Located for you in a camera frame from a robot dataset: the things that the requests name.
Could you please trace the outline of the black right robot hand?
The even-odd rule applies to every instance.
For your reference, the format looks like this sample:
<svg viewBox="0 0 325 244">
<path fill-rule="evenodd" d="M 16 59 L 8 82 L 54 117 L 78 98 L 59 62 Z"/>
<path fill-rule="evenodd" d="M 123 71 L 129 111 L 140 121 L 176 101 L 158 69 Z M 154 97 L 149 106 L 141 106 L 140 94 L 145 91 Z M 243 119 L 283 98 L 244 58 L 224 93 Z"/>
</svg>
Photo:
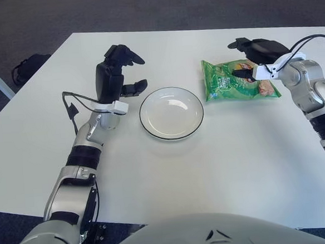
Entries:
<svg viewBox="0 0 325 244">
<path fill-rule="evenodd" d="M 270 65 L 274 65 L 277 59 L 290 53 L 290 49 L 285 45 L 263 38 L 253 40 L 245 37 L 236 38 L 234 42 L 228 44 L 228 48 L 245 53 L 246 58 L 257 65 L 252 71 L 252 78 L 255 80 L 275 78 L 275 70 Z"/>
</svg>

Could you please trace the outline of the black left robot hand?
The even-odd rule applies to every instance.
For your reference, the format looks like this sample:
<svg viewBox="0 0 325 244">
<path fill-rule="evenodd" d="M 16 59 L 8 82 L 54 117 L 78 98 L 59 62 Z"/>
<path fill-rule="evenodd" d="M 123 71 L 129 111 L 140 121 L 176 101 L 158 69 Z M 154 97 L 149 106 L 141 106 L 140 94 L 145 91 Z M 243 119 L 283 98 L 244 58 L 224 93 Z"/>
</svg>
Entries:
<svg viewBox="0 0 325 244">
<path fill-rule="evenodd" d="M 145 61 L 126 45 L 112 45 L 105 59 L 96 66 L 96 96 L 99 104 L 110 104 L 121 97 L 139 96 L 147 88 L 147 80 L 124 84 L 122 68 L 143 65 Z"/>
</svg>

